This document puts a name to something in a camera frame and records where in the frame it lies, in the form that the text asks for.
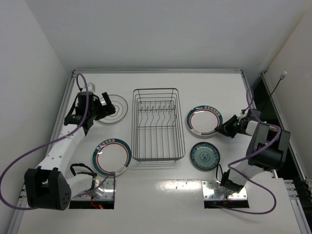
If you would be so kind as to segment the small blue patterned plate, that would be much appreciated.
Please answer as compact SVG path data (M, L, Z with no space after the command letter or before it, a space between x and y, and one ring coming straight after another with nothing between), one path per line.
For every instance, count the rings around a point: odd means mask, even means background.
M192 164L201 171L211 171L220 163L219 150L209 142L199 142L190 151Z

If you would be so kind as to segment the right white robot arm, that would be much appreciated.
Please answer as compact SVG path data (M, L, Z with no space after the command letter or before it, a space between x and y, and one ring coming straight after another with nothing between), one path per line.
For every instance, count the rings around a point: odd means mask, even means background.
M226 195L239 193L257 174L283 167L291 133L279 126L264 123L253 116L234 115L215 130L231 138L237 134L252 137L246 155L229 163L228 170L222 174L220 188Z

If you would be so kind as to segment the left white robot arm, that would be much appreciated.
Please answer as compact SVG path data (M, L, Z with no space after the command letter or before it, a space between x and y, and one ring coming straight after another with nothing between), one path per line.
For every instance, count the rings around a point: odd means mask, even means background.
M64 119L61 134L39 165L24 175L27 203L33 209L65 210L76 196L93 195L97 174L83 163L70 164L75 149L94 121L116 112L108 94L105 101L93 92L79 92Z

